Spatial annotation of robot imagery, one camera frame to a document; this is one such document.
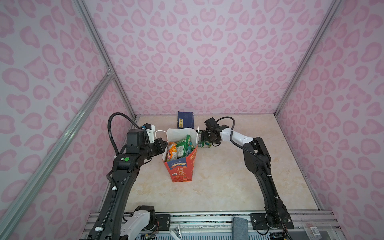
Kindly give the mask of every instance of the barcode label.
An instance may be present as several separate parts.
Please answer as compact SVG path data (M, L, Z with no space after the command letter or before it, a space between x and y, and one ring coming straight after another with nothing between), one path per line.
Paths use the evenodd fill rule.
M320 232L319 230L317 229L317 227L311 227L311 231L313 233L314 236L318 236L320 235Z

